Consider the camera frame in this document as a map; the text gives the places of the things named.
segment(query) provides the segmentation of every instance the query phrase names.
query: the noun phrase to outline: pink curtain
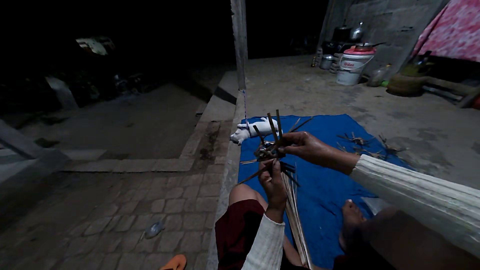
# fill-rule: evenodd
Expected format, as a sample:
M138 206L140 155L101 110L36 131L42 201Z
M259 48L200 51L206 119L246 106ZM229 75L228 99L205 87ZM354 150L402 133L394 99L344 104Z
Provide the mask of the pink curtain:
M420 35L412 55L480 62L480 0L451 0Z

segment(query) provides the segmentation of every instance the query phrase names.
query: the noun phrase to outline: plastic bottle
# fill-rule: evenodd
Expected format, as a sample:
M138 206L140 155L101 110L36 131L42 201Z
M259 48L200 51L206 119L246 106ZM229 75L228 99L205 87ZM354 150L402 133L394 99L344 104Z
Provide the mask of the plastic bottle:
M370 79L367 82L367 86L379 87L382 84L382 82L384 81L385 74L387 73L390 66L391 66L391 64L388 64L385 67L381 67L377 70L374 70L372 72L372 75L371 75Z

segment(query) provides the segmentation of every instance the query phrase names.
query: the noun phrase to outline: cobblestone pavement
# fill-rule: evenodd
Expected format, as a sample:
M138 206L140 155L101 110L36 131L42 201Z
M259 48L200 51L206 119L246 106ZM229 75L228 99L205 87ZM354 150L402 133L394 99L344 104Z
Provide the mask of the cobblestone pavement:
M230 128L209 123L189 172L57 173L61 183L2 228L0 269L152 270L179 253L205 269ZM156 221L165 230L142 237Z

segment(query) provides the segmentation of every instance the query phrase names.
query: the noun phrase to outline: orange flip-flop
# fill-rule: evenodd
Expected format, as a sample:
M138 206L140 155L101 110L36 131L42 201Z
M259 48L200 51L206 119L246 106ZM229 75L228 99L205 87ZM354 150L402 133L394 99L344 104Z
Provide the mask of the orange flip-flop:
M173 257L164 267L160 270L183 270L187 264L187 258L183 254L178 254Z

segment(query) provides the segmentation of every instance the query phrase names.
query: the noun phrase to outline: white dog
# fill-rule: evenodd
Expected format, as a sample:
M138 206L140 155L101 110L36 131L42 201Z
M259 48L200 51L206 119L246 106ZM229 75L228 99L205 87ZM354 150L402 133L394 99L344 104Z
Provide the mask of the white dog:
M262 117L260 118L260 120L262 120L263 122L255 122L255 123L251 123L248 125L249 129L250 129L250 132L248 132L247 130L247 124L238 124L237 125L237 131L235 131L234 134L230 135L230 141L238 144L238 145L241 145L241 143L250 138L250 137L256 137L258 136L257 132L255 131L255 129L253 128L254 125L257 126L258 128L258 131L260 131L260 134L263 135L263 136L266 136L266 135L269 135L272 133L272 128L270 127L270 123L268 122L268 119L266 119L265 117ZM273 125L275 126L275 130L277 131L277 135L278 135L278 125L275 121L275 119L272 119L273 121Z

